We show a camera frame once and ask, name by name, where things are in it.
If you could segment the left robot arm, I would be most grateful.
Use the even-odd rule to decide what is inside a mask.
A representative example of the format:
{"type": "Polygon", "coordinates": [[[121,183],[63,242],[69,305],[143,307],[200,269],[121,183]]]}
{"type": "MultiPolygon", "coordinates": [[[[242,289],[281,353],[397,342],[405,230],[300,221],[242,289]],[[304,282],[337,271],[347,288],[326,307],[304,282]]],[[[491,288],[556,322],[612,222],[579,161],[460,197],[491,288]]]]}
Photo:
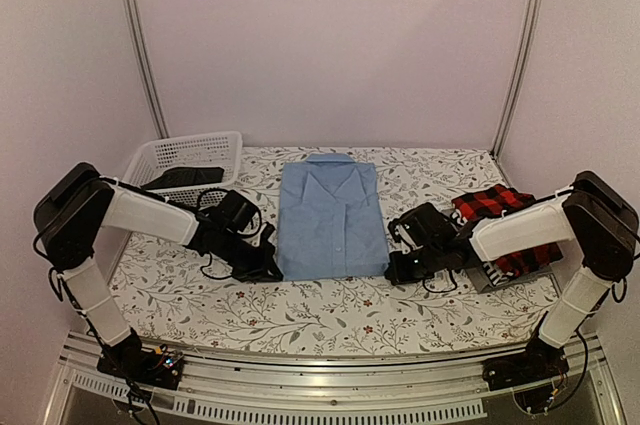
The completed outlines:
{"type": "Polygon", "coordinates": [[[36,205],[32,248],[55,273],[52,288],[69,298],[97,341],[111,348],[109,360],[126,378],[141,378],[149,360],[132,344],[138,341],[136,334],[97,265],[94,243],[101,229],[146,234],[219,258],[236,281],[282,281],[270,241],[273,226],[243,195],[220,193],[214,205],[179,204],[81,162],[36,205]]]}

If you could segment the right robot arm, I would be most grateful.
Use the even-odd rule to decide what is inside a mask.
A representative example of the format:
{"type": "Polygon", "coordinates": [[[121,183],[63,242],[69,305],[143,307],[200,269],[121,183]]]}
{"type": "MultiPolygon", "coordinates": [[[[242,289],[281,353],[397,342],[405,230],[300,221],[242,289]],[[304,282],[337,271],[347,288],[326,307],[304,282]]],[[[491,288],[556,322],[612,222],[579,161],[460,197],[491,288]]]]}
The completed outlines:
{"type": "Polygon", "coordinates": [[[638,258],[639,215],[598,175],[583,171],[568,187],[520,210],[461,223],[425,203],[391,221],[389,232],[409,248],[389,256],[384,276],[394,285],[418,283],[441,270],[469,269],[537,246],[578,243],[581,267],[540,321],[531,339],[535,345],[517,360],[521,377],[537,381],[554,367],[554,349],[562,348],[612,286],[631,272],[638,258]]]}

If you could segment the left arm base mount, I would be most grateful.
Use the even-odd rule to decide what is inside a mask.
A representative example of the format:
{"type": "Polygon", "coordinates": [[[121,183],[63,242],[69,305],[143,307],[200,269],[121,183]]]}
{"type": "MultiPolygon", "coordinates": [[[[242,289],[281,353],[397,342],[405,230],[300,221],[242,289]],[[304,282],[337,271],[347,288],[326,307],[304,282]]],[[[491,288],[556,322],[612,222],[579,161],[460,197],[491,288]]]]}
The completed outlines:
{"type": "Polygon", "coordinates": [[[114,346],[104,345],[97,371],[138,384],[177,390],[184,369],[184,355],[161,344],[143,347],[135,330],[114,346]]]}

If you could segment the light blue long sleeve shirt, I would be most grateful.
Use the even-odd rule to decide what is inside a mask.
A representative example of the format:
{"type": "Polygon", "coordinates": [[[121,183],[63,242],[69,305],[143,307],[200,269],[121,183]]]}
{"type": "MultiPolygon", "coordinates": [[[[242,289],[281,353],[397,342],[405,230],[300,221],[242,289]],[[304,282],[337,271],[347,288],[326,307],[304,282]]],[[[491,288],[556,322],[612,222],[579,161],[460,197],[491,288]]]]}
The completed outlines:
{"type": "Polygon", "coordinates": [[[381,276],[389,249],[375,165],[340,153],[285,164],[277,237],[287,281],[381,276]]]}

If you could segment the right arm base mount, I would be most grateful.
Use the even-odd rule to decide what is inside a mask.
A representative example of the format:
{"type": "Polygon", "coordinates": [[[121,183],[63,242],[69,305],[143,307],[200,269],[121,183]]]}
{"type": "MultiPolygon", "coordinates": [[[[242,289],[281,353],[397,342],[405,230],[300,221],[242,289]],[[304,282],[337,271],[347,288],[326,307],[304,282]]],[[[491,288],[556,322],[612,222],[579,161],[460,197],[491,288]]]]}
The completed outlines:
{"type": "Polygon", "coordinates": [[[482,363],[482,378],[490,391],[527,385],[513,398],[518,408],[530,415],[549,411],[566,385],[568,371],[564,348],[554,348],[537,336],[522,352],[482,363]]]}

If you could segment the red black plaid shirt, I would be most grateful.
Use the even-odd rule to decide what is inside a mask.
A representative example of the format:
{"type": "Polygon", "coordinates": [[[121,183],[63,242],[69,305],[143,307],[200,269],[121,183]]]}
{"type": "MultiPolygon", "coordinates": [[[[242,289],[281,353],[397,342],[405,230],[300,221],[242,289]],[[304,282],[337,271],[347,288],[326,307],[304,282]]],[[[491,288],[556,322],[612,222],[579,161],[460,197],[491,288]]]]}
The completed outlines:
{"type": "Polygon", "coordinates": [[[575,238],[565,202],[560,194],[537,200],[502,184],[465,193],[452,200],[467,223],[451,246],[469,267],[496,263],[516,277],[536,271],[562,257],[560,242],[575,238]]]}

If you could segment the black shirt white letters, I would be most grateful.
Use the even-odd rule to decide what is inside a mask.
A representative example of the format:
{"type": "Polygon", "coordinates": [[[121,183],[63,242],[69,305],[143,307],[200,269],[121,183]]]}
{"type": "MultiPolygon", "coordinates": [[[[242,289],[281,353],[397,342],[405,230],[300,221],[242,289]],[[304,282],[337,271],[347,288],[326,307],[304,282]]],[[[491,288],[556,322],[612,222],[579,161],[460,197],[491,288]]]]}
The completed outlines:
{"type": "MultiPolygon", "coordinates": [[[[467,219],[457,209],[451,209],[448,213],[458,230],[467,223],[467,219]]],[[[488,293],[506,282],[500,269],[490,262],[475,264],[468,268],[466,273],[478,293],[488,293]]]]}

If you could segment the grey shirt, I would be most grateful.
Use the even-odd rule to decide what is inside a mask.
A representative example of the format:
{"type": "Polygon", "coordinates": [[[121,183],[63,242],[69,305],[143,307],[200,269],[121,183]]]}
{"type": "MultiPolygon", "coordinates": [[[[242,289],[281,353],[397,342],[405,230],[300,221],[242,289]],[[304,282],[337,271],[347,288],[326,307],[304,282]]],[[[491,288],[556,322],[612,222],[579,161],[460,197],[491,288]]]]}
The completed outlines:
{"type": "Polygon", "coordinates": [[[519,277],[509,277],[498,267],[490,263],[484,263],[481,266],[466,269],[465,272],[475,290],[480,294],[502,290],[512,285],[533,282],[538,278],[553,274],[552,269],[546,267],[519,277]]]}

